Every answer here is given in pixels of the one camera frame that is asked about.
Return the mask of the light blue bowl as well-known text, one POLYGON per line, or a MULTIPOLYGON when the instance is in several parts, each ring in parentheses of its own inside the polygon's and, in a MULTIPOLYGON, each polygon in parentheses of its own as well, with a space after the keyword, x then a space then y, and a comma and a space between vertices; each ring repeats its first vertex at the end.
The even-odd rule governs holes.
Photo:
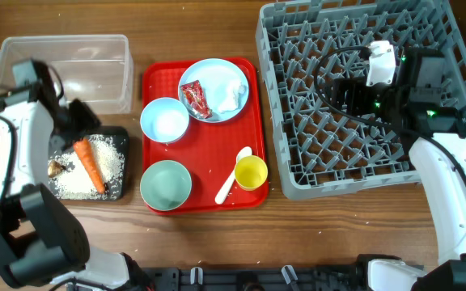
POLYGON ((187 131, 189 112, 178 99, 155 99, 143 108, 140 127, 151 141, 173 143, 180 140, 187 131))

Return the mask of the white plastic spoon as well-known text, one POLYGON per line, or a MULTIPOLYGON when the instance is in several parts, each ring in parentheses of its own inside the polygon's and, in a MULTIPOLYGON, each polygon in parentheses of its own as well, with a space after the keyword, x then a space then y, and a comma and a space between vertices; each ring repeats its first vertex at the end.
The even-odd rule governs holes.
MULTIPOLYGON (((250 146, 245 146, 242 148, 236 156, 235 163, 238 163, 242 158, 245 158, 252 154, 252 148, 250 146)), ((225 199, 228 196, 229 191, 231 190, 232 184, 235 180, 235 171, 232 171, 227 177, 226 181, 220 187, 218 193, 214 198, 214 202, 217 205, 224 203, 225 199)))

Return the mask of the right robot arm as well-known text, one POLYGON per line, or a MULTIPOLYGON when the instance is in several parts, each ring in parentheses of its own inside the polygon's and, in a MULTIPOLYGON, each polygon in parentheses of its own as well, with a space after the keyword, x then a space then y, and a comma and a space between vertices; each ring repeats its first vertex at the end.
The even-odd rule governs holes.
POLYGON ((314 84, 333 111, 392 130, 420 176, 434 221, 438 267, 423 272, 400 259, 375 258, 363 265, 370 290, 466 290, 466 128, 460 111, 441 104, 442 52, 377 41, 356 46, 367 61, 363 78, 314 84))

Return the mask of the orange carrot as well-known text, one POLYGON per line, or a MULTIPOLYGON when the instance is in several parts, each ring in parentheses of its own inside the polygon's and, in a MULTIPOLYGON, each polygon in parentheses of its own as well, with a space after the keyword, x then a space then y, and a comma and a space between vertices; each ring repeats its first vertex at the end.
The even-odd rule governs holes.
POLYGON ((106 187, 100 175, 94 155, 92 153, 90 142, 86 138, 83 138, 74 143, 73 149, 74 152, 77 154, 83 167, 85 168, 86 172, 88 173, 89 178, 95 186, 96 191, 99 194, 104 194, 106 191, 106 187))

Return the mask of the yellow plastic cup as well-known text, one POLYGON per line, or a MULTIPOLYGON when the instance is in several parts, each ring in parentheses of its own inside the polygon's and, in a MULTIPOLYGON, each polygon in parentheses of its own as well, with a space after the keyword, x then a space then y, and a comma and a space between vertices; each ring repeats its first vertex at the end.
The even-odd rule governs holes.
POLYGON ((265 161, 256 155, 241 158, 234 169, 235 181, 246 191, 258 189, 267 180, 268 173, 265 161))

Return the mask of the brown nut shell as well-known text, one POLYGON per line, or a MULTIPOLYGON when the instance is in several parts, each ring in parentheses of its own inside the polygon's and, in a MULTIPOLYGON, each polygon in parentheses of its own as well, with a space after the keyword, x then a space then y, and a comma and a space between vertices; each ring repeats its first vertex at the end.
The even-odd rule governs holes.
POLYGON ((60 175, 62 172, 66 171, 66 166, 60 164, 56 160, 52 160, 48 164, 48 177, 50 179, 60 175))

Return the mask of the white tissue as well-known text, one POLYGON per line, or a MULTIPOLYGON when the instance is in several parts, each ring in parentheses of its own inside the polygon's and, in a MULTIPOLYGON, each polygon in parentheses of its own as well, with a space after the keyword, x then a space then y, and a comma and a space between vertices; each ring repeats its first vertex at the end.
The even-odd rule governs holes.
POLYGON ((247 87, 240 80, 232 80, 227 85, 226 96, 218 106, 220 113, 232 112, 239 108, 239 99, 247 87))

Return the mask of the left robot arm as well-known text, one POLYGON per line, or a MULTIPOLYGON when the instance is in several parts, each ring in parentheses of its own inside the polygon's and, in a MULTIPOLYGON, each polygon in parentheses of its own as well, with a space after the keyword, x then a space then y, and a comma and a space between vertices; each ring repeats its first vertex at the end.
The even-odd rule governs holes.
POLYGON ((12 71, 15 87, 0 94, 0 277, 14 289, 155 289, 129 255, 91 247, 48 187, 50 145, 70 148, 99 128, 98 117, 79 99, 61 103, 50 65, 26 59, 12 71))

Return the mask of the red snack wrapper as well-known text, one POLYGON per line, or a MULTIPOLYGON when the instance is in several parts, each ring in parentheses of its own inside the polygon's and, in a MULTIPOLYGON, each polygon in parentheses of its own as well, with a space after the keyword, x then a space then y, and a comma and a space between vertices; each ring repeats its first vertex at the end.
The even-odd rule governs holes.
POLYGON ((207 119, 212 116, 212 110, 206 101, 204 90, 198 80, 181 85, 180 90, 192 113, 197 118, 207 119))

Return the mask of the light blue plate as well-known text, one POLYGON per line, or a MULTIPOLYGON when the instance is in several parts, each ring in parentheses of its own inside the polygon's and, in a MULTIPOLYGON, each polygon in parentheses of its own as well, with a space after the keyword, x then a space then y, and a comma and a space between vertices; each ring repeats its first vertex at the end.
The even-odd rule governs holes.
POLYGON ((249 89, 247 75, 237 65, 224 59, 210 58, 194 63, 183 72, 177 86, 177 93, 180 102, 189 110, 191 117, 205 123, 221 123, 231 120, 241 113, 248 102, 249 89), (212 110, 212 116, 207 119, 199 119, 192 113, 180 90, 181 85, 196 80, 200 82, 206 101, 212 110), (238 109, 232 112, 220 113, 218 106, 224 100, 227 85, 232 80, 240 80, 247 87, 247 90, 239 99, 238 109))

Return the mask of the pale green bowl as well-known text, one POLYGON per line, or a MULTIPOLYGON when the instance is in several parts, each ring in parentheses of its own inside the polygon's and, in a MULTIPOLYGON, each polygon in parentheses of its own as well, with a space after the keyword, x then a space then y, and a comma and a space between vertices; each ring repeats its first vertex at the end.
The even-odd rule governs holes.
POLYGON ((150 165, 140 181, 144 202, 154 210, 167 212, 179 208, 190 196, 193 181, 181 163, 163 160, 150 165))

